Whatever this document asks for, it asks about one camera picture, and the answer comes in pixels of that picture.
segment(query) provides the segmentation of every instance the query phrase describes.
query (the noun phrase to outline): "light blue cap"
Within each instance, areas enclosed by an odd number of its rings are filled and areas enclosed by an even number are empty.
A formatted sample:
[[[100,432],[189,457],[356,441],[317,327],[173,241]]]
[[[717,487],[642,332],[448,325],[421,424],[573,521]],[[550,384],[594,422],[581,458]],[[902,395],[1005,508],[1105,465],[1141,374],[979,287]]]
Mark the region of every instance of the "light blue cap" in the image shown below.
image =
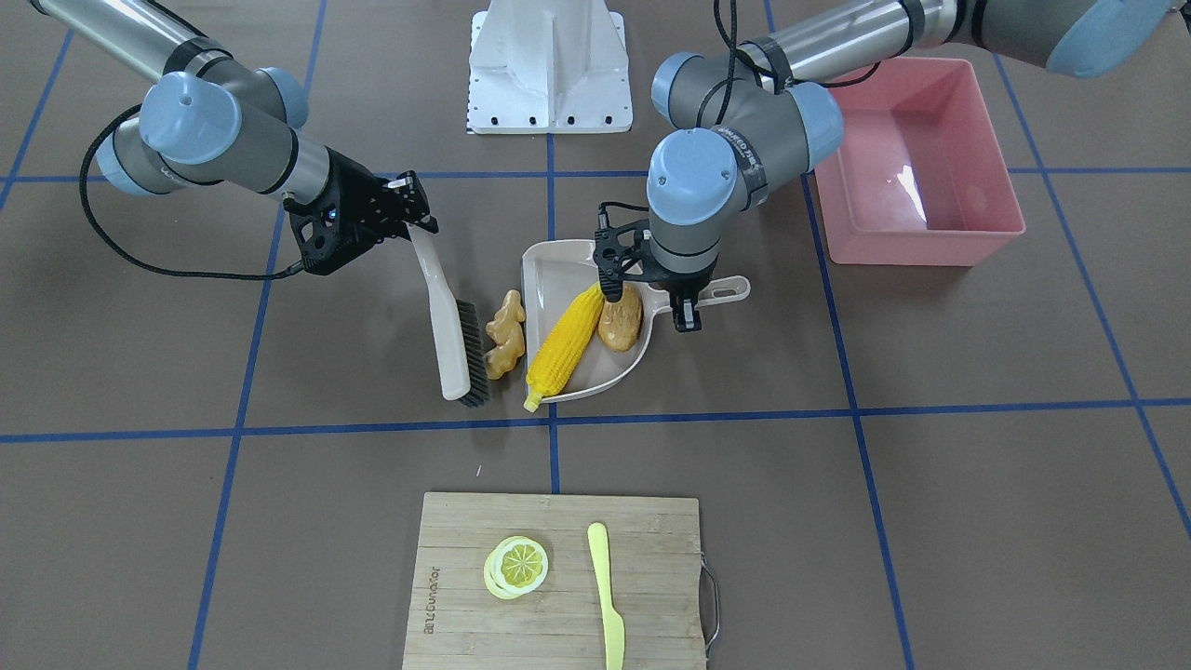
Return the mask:
[[[736,188],[736,154],[705,127],[675,130],[649,159],[649,208],[674,225],[694,225],[716,214]]]
[[[104,138],[104,143],[99,145],[95,150],[95,162],[99,163],[99,169],[107,177],[107,182],[112,186],[124,190],[129,195],[160,195],[160,193],[154,193],[142,188],[139,183],[133,180],[129,173],[120,164],[120,159],[116,157],[116,142],[112,139],[113,134],[108,134]]]
[[[1140,49],[1170,8],[1171,0],[1097,0],[1059,40],[1046,69],[1099,76]]]
[[[239,102],[227,89],[173,71],[161,77],[141,107],[141,138],[167,158],[188,165],[212,161],[236,142]]]
[[[654,83],[649,88],[649,98],[653,99],[654,108],[657,109],[657,113],[671,125],[674,125],[674,121],[671,120],[669,115],[669,92],[674,86],[674,77],[678,76],[678,70],[682,69],[682,65],[687,61],[701,57],[698,54],[681,51],[662,61],[662,64],[657,67],[657,71],[654,73]]]
[[[794,86],[790,94],[806,129],[806,171],[810,171],[843,144],[843,112],[831,92],[812,81]]]
[[[281,68],[261,68],[262,71],[273,80],[273,86],[278,87],[281,94],[281,104],[286,107],[286,124],[294,130],[300,130],[310,118],[310,102],[306,99],[306,89],[298,83],[294,75]]]

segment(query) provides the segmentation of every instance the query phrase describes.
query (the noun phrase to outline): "gray surface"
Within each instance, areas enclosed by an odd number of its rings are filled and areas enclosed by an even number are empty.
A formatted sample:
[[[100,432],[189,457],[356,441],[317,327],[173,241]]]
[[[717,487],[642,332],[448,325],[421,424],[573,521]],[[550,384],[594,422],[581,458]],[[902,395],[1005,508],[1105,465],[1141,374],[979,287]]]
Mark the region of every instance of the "gray surface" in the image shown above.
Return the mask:
[[[586,237],[600,200],[644,199],[624,173],[668,130],[653,71],[719,49],[703,6],[612,2],[632,132],[475,137],[467,29],[487,2],[330,0],[317,30],[323,5],[170,4],[250,67],[303,80],[317,43],[308,132],[424,174],[448,275],[484,319],[551,220]],[[742,36],[766,24],[742,0]],[[1156,458],[1185,500],[1191,40],[1176,19],[1096,81],[1006,60],[1009,88],[987,54],[928,52],[974,63],[1029,226],[980,267],[827,263],[825,289],[796,182],[725,237],[719,273],[749,276],[748,300],[707,307],[686,337],[663,317],[613,392],[532,417],[523,368],[479,412],[438,399],[404,242],[263,293],[116,257],[70,179],[148,82],[74,39],[37,114],[64,35],[25,2],[0,8],[0,176],[18,175],[0,183],[5,670],[398,668],[422,495],[555,484],[700,499],[725,587],[715,668],[1186,666],[1191,522]],[[498,170],[522,174],[484,174]],[[95,183],[94,199],[145,259],[267,264],[264,198]],[[293,257],[286,233],[278,262]]]
[[[1191,552],[1131,411],[865,426],[923,668],[1186,668]]]

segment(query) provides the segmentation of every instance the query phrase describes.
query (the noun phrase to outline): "corn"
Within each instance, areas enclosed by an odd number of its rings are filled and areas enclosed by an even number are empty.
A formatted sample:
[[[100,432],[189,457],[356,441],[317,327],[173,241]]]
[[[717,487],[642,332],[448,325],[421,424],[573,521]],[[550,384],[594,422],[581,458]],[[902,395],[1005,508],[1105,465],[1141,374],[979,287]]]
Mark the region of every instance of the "corn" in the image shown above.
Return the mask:
[[[529,384],[526,411],[537,412],[543,397],[555,396],[567,386],[592,339],[603,308],[604,292],[597,281],[562,312],[562,318],[550,328],[549,337],[542,343],[542,349],[525,375],[525,383]]]

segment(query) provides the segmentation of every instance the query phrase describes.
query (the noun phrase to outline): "knife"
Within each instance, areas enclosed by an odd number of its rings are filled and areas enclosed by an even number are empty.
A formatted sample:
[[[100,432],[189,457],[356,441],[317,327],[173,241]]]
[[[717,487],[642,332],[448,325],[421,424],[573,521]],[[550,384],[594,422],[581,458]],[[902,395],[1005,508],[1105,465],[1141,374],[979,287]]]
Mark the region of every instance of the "knife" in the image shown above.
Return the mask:
[[[599,588],[599,608],[604,616],[604,665],[605,670],[624,668],[624,619],[612,607],[612,566],[607,557],[607,528],[599,522],[587,527],[587,547],[596,566],[596,586]]]

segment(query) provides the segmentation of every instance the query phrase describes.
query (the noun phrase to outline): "brush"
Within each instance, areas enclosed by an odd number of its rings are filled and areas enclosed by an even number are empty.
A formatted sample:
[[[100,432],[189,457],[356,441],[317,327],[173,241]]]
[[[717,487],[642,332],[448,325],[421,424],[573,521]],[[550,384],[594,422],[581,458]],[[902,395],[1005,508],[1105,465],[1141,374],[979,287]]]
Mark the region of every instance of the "brush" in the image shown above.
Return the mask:
[[[430,295],[430,327],[438,356],[443,399],[459,401],[469,408],[480,407],[488,402],[491,395],[475,305],[459,300],[451,293],[430,232],[411,225],[410,240],[413,242]]]

